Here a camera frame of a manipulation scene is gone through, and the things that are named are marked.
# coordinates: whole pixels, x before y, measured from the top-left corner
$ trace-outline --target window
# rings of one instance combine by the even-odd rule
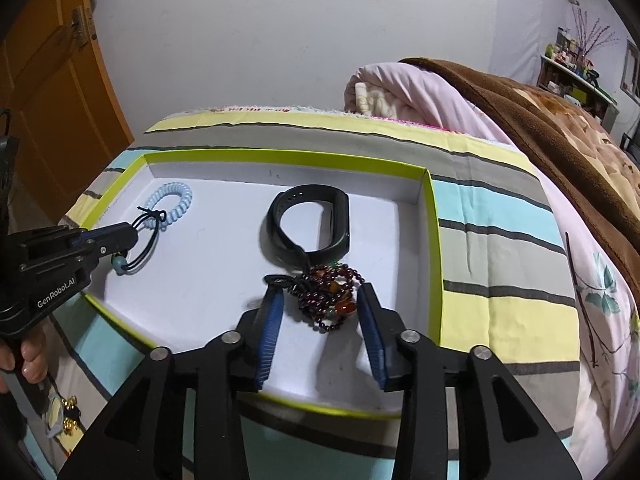
[[[625,71],[622,75],[620,88],[629,97],[640,103],[640,86],[638,85],[638,71],[640,70],[640,53],[630,41],[626,42]]]

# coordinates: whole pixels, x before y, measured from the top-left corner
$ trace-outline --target black fitness tracker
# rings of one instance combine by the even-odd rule
[[[280,219],[290,207],[303,202],[327,202],[331,204],[331,242],[317,251],[304,252],[280,227]],[[336,187],[322,184],[296,186],[279,193],[271,203],[266,218],[267,234],[276,256],[289,266],[304,268],[306,258],[311,267],[328,265],[340,260],[349,252],[349,197]]]

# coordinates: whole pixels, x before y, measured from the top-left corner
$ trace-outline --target metal pivot bolt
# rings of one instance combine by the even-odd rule
[[[486,361],[489,357],[493,355],[493,353],[486,346],[478,345],[474,348],[474,355],[478,359],[482,359],[482,361]]]
[[[241,339],[242,339],[242,336],[240,335],[239,332],[236,332],[235,330],[230,330],[229,332],[225,332],[222,335],[222,342],[227,343],[229,345],[233,345],[238,341],[240,341]]]
[[[154,361],[163,361],[168,357],[168,355],[169,355],[169,349],[165,348],[164,346],[159,346],[154,348],[151,351],[150,357]]]
[[[402,341],[406,341],[407,343],[417,343],[420,341],[420,334],[418,334],[415,330],[405,330],[400,334]]]

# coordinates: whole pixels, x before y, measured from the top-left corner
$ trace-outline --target green bead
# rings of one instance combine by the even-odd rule
[[[127,265],[127,259],[124,256],[114,256],[111,259],[111,267],[113,267],[118,276],[122,276],[127,272],[122,268],[125,265]]]

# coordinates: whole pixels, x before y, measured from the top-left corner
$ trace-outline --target door panel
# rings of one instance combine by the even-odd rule
[[[132,141],[90,0],[31,0],[0,48],[0,107],[22,139],[21,182],[57,221]]]

